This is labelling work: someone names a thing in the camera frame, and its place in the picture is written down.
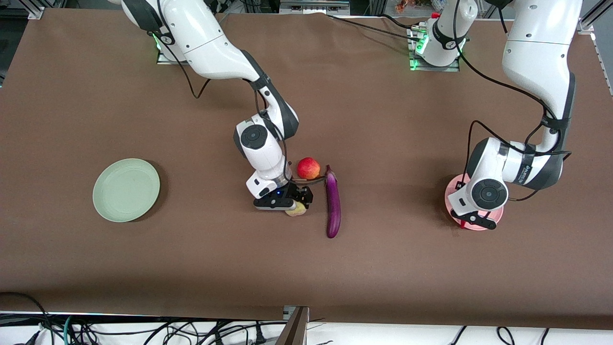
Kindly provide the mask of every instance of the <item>pink plate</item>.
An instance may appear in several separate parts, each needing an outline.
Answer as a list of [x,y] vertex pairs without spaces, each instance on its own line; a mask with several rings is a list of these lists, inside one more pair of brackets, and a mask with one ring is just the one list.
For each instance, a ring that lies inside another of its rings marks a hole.
[[[451,193],[455,193],[455,185],[458,182],[460,182],[461,180],[462,180],[462,175],[455,176],[449,182],[449,184],[447,185],[447,188],[445,189],[445,207],[447,208],[447,213],[449,213],[449,215],[451,215],[451,204],[449,203],[448,196]],[[466,177],[464,178],[464,183],[468,183],[468,181],[470,181],[470,178],[468,177],[468,175],[466,175]],[[498,224],[498,222],[502,218],[503,209],[504,209],[504,207],[501,207],[501,208],[497,209],[496,211],[492,211],[492,213],[490,213],[488,218],[492,219],[494,222],[496,222],[496,224]],[[486,214],[487,214],[486,211],[479,211],[479,215],[480,216],[485,216]],[[460,225],[460,227],[465,228],[465,229],[476,230],[476,231],[487,230],[484,227],[480,227],[479,225],[472,225],[472,224],[470,224],[468,222],[464,222],[463,220],[459,220],[459,219],[456,219],[456,218],[454,218],[454,220],[455,220],[456,223],[458,223]]]

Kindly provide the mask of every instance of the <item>white robotic arm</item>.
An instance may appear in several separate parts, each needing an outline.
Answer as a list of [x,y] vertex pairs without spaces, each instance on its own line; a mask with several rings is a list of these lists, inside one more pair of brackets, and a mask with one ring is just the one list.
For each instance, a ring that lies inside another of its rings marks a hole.
[[[468,8],[470,2],[473,0],[449,1],[441,19],[457,8]],[[478,211],[490,212],[504,206],[509,194],[505,182],[540,190],[559,180],[563,156],[551,153],[563,151],[566,144],[575,92],[574,75],[568,71],[566,57],[581,4],[581,0],[513,2],[516,20],[504,48],[503,70],[547,106],[541,120],[546,127],[543,141],[539,145],[511,141],[512,147],[496,138],[478,143],[468,162],[470,181],[458,185],[458,190],[449,195],[453,217],[495,228],[495,222],[479,216]],[[463,18],[458,16],[456,20],[460,22]]]
[[208,79],[243,79],[262,95],[268,108],[234,131],[237,148],[256,170],[247,187],[259,209],[293,209],[292,200],[308,207],[312,194],[288,180],[291,171],[278,144],[295,135],[298,117],[256,60],[232,45],[209,7],[202,0],[123,0],[122,8],[134,24],[162,42],[166,58],[186,61]]

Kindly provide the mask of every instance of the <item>teal cable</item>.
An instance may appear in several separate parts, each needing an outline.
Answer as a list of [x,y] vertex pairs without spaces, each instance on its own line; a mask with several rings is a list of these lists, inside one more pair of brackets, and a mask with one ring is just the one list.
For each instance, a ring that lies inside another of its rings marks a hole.
[[72,319],[72,315],[64,323],[64,345],[68,345],[68,325],[70,325],[70,319]]

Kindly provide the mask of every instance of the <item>round black joint cap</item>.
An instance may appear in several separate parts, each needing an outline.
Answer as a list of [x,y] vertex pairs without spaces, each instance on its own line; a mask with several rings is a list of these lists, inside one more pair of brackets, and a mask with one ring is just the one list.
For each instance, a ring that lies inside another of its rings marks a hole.
[[506,189],[497,180],[485,179],[477,182],[471,192],[474,202],[482,209],[495,209],[506,201]]
[[266,127],[262,125],[251,125],[245,128],[243,134],[240,135],[240,142],[249,149],[257,150],[264,146],[267,136]]

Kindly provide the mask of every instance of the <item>apple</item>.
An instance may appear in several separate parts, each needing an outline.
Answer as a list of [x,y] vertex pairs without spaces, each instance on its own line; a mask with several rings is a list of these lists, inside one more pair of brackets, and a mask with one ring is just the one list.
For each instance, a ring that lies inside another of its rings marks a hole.
[[296,172],[301,179],[310,180],[314,179],[315,177],[319,177],[320,169],[321,167],[315,159],[311,157],[306,157],[301,159],[300,162],[298,162]]

